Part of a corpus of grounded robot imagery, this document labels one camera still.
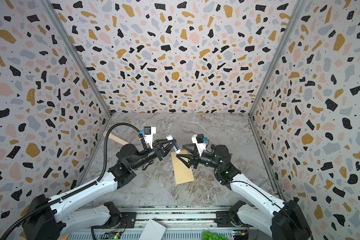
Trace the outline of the yellow paper envelope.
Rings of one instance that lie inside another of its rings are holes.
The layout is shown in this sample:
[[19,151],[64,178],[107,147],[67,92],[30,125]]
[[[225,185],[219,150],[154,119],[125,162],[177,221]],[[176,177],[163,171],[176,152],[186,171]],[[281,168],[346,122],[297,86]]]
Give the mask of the yellow paper envelope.
[[177,158],[177,153],[172,152],[171,158],[173,162],[175,181],[177,185],[193,182],[194,175],[191,169],[187,168],[184,163]]

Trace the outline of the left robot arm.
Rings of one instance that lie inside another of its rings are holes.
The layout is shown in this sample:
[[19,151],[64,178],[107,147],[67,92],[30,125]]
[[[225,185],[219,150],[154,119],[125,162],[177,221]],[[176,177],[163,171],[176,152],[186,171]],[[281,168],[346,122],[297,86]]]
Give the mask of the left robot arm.
[[133,144],[124,145],[116,154],[118,162],[110,167],[101,180],[92,180],[73,190],[50,198],[40,195],[33,199],[28,212],[30,217],[21,222],[28,240],[57,240],[58,238],[89,227],[120,227],[126,223],[113,202],[80,210],[92,200],[127,185],[135,170],[162,160],[177,144],[175,139],[160,139],[150,149],[138,151]]

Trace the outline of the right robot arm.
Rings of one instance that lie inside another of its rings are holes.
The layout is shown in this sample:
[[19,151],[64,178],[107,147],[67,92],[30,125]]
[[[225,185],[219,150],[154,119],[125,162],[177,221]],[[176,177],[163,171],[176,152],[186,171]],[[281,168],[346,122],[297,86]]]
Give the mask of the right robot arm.
[[237,202],[230,208],[231,222],[247,224],[274,240],[308,240],[312,231],[300,206],[275,197],[255,185],[231,162],[231,153],[225,145],[217,145],[211,152],[199,151],[197,144],[184,145],[187,154],[177,158],[188,168],[199,165],[211,167],[216,180],[229,190],[241,195],[251,206]]

